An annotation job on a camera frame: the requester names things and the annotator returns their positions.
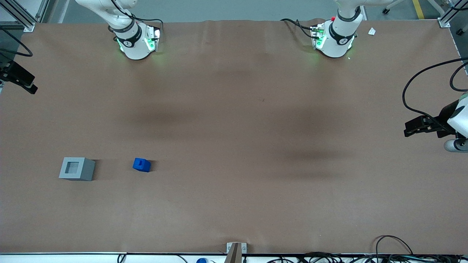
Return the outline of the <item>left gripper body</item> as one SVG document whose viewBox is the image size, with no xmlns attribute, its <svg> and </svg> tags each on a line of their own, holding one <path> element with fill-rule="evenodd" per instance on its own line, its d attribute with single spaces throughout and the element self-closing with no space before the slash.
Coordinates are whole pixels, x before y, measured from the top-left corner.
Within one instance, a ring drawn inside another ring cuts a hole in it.
<svg viewBox="0 0 468 263">
<path fill-rule="evenodd" d="M 455 102 L 444 107 L 439 117 L 442 118 L 443 125 L 451 127 L 450 132 L 440 130 L 437 132 L 438 138 L 446 137 L 450 134 L 458 133 L 465 138 L 468 137 L 468 93 L 463 93 L 462 96 Z"/>
</svg>

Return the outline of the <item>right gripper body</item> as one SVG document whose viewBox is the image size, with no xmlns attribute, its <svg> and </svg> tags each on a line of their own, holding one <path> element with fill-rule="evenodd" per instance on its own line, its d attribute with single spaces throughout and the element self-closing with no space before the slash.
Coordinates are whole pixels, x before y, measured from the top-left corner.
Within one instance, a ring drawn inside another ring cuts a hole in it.
<svg viewBox="0 0 468 263">
<path fill-rule="evenodd" d="M 1 62 L 1 67 L 0 67 L 1 83 L 7 83 L 7 82 L 16 83 L 15 65 L 16 65 L 16 62 L 13 60 Z"/>
</svg>

